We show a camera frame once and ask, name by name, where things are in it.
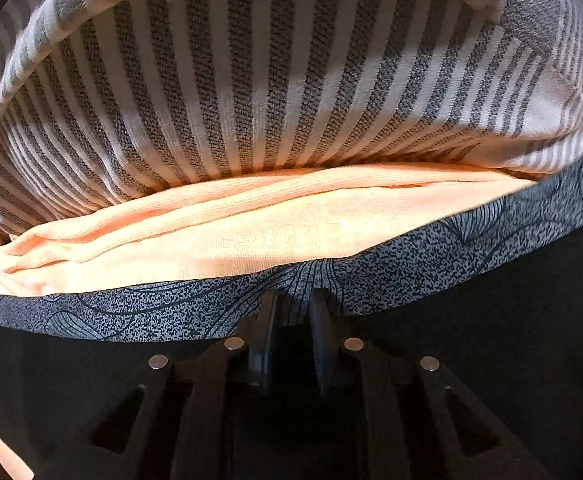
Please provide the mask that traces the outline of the black pants with patterned stripe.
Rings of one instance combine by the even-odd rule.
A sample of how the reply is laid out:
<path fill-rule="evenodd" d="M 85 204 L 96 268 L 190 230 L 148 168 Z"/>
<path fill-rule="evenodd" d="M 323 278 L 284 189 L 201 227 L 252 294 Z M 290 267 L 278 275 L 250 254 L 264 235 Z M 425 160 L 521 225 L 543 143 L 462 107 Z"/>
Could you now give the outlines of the black pants with patterned stripe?
<path fill-rule="evenodd" d="M 59 449 L 156 354 L 199 358 L 277 294 L 267 380 L 226 418 L 220 479 L 353 479 L 325 432 L 309 303 L 399 358 L 434 356 L 551 473 L 583 479 L 583 164 L 350 257 L 224 278 L 0 292 L 0 479 Z"/>

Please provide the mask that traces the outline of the peach bed sheet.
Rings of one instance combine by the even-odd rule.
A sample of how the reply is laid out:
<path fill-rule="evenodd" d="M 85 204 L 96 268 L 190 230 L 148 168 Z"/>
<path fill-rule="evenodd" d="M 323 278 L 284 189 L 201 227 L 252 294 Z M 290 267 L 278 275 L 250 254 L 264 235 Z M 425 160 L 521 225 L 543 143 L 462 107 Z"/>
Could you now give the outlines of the peach bed sheet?
<path fill-rule="evenodd" d="M 350 257 L 529 185 L 462 165 L 264 172 L 34 226 L 0 246 L 0 292 L 39 297 Z"/>

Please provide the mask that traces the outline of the grey striped duvet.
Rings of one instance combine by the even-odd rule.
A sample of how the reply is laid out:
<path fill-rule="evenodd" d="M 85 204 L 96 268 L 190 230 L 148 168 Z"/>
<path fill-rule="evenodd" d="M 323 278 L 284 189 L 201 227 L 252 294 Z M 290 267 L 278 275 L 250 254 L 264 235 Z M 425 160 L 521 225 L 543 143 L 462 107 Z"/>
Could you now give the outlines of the grey striped duvet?
<path fill-rule="evenodd" d="M 583 164 L 582 0 L 6 0 L 0 244 L 262 170 Z"/>

